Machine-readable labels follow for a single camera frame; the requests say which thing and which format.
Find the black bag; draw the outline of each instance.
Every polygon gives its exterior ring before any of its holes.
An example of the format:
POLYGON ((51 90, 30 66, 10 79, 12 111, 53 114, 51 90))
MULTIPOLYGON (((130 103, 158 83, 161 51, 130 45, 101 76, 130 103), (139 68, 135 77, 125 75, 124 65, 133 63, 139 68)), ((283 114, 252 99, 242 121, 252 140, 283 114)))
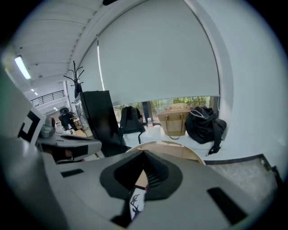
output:
POLYGON ((222 134, 227 127, 227 123, 216 118, 213 109, 197 106, 190 110, 185 126, 189 136, 199 144, 214 141, 214 145, 207 155, 219 151, 222 134))
POLYGON ((142 115, 135 107, 129 106, 123 108, 121 111, 120 138, 123 138, 123 134, 125 133, 137 132, 140 132, 138 136, 138 141, 140 144, 140 135, 145 132, 142 115))

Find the railing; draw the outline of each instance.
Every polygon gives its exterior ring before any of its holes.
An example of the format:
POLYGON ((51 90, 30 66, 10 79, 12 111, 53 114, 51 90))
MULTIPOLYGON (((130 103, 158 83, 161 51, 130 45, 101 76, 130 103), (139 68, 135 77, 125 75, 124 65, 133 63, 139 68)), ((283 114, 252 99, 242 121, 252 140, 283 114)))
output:
POLYGON ((31 103, 33 106, 38 106, 38 105, 41 105, 41 104, 44 104, 46 102, 50 102, 50 101, 53 101, 55 99, 58 99, 58 98, 62 98, 64 97, 64 90, 60 90, 60 91, 57 91, 57 92, 54 92, 54 93, 49 93, 49 94, 46 94, 42 97, 37 97, 33 100, 31 100, 31 103))

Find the black chair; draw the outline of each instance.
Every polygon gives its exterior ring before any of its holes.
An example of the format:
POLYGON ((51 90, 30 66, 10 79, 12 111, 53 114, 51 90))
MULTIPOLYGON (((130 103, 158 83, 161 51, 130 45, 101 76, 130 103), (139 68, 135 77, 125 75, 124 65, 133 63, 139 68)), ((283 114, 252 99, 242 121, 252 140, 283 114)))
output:
POLYGON ((74 117, 74 115, 72 112, 69 112, 68 108, 60 109, 60 114, 61 115, 58 118, 61 121, 61 124, 65 130, 69 130, 69 126, 68 126, 69 124, 71 125, 72 129, 78 130, 73 120, 71 119, 72 117, 74 117))

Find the white panel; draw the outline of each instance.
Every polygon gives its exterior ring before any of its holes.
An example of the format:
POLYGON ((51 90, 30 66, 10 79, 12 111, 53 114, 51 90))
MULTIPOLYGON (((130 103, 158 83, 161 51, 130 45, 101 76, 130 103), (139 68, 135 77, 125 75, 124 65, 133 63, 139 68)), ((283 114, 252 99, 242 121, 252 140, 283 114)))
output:
POLYGON ((30 71, 32 72, 39 72, 43 75, 43 73, 47 73, 51 75, 50 73, 53 72, 60 72, 60 73, 66 73, 68 64, 64 63, 39 63, 37 66, 36 65, 30 65, 28 66, 30 68, 30 71))
POLYGON ((70 47, 65 47, 65 46, 35 46, 31 49, 20 49, 18 53, 25 54, 25 55, 46 55, 47 53, 73 53, 73 48, 74 46, 70 47))
POLYGON ((24 27, 19 29, 21 36, 29 36, 31 33, 60 33, 77 34, 83 31, 85 25, 66 22, 66 21, 35 21, 26 22, 24 27))
POLYGON ((35 62, 67 62, 70 59, 72 52, 70 53, 49 53, 46 55, 34 54, 31 56, 23 56, 25 65, 30 65, 35 62))
POLYGON ((17 45, 17 49, 15 49, 15 51, 17 53, 19 52, 28 52, 28 53, 32 53, 32 52, 48 52, 50 50, 73 50, 74 46, 75 46, 76 41, 72 40, 72 42, 53 42, 53 43, 38 43, 38 44, 34 44, 34 45, 30 45, 30 46, 23 46, 22 44, 20 46, 17 45))
POLYGON ((66 13, 39 13, 37 18, 30 19, 29 21, 68 21, 72 23, 79 23, 87 25, 89 19, 87 17, 81 17, 66 13))
POLYGON ((83 58, 80 66, 83 67, 84 72, 80 77, 83 91, 102 90, 102 83, 100 78, 98 57, 97 57, 97 41, 95 41, 86 55, 83 58))
POLYGON ((209 41, 178 0, 150 0, 120 16, 99 37, 105 89, 114 105, 218 96, 209 41))
POLYGON ((91 18, 95 10, 81 7, 81 2, 79 4, 71 4, 71 3, 63 3, 63 2, 55 2, 55 1, 46 1, 42 8, 39 8, 42 12, 52 12, 52 13, 68 13, 71 15, 77 15, 82 17, 91 18))
POLYGON ((50 39, 43 39, 43 40, 30 40, 30 41, 21 41, 20 44, 16 44, 15 47, 16 51, 20 51, 20 47, 24 49, 30 49, 37 45, 51 45, 51 46, 71 46, 73 47, 77 42, 77 39, 68 39, 68 38, 50 38, 50 39))
POLYGON ((81 7, 86 7, 98 11, 100 6, 102 5, 103 0, 82 0, 81 2, 79 0, 61 0, 61 1, 68 2, 70 4, 76 4, 81 7))
POLYGON ((79 38, 81 34, 78 33, 76 34, 76 36, 71 36, 71 35, 67 35, 67 34, 38 34, 36 37, 32 37, 32 36, 26 36, 26 37, 21 37, 21 36, 16 36, 13 39, 13 43, 15 44, 25 44, 25 43, 39 43, 39 42, 45 42, 47 44, 49 44, 50 41, 54 42, 55 40, 59 40, 59 41, 64 41, 66 40, 67 42, 71 42, 72 40, 75 41, 76 44, 76 40, 79 38))

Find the black rectangular patch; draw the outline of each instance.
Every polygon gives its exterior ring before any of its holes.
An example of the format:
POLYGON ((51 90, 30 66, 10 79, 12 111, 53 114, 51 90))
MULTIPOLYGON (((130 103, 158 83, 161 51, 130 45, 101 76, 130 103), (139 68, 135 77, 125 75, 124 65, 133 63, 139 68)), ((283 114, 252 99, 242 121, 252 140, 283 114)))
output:
POLYGON ((23 128, 24 128, 24 125, 25 125, 25 123, 23 123, 22 126, 21 126, 21 129, 20 129, 20 132, 18 134, 18 137, 21 137, 24 140, 26 140, 28 142, 31 142, 32 137, 34 135, 34 132, 35 132, 35 130, 37 128, 37 125, 38 125, 38 123, 40 121, 40 118, 37 117, 32 111, 29 111, 27 117, 32 121, 32 124, 31 124, 31 126, 29 128, 29 131, 28 131, 28 133, 25 133, 23 131, 23 128))
POLYGON ((238 223, 247 216, 221 188, 208 189, 207 192, 232 225, 238 223))
POLYGON ((78 168, 78 169, 62 172, 61 174, 63 177, 70 177, 70 176, 77 175, 77 174, 82 173, 82 172, 84 172, 84 171, 82 169, 78 168))

